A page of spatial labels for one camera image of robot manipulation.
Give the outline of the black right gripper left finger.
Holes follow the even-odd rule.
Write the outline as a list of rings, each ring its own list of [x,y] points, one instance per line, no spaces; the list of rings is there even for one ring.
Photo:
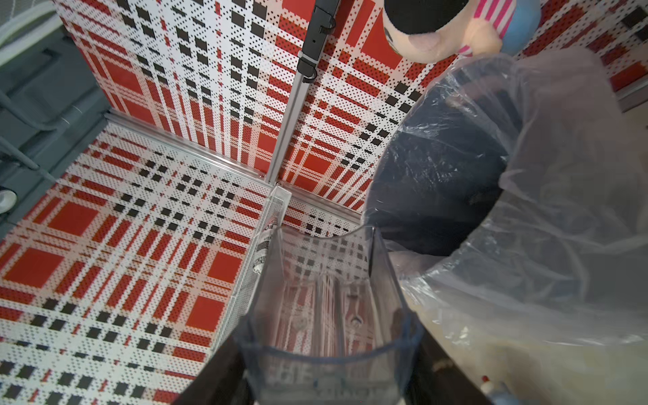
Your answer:
[[[244,359],[231,334],[173,404],[253,405],[245,371]]]

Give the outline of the light blue shavings tray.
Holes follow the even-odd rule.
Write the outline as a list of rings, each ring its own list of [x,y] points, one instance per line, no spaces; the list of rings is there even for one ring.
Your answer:
[[[397,404],[423,335],[379,229],[269,243],[235,331],[261,404]]]

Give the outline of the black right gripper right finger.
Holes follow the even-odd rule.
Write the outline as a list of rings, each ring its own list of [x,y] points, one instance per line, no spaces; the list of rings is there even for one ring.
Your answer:
[[[406,404],[491,405],[433,336],[424,329],[405,389]]]

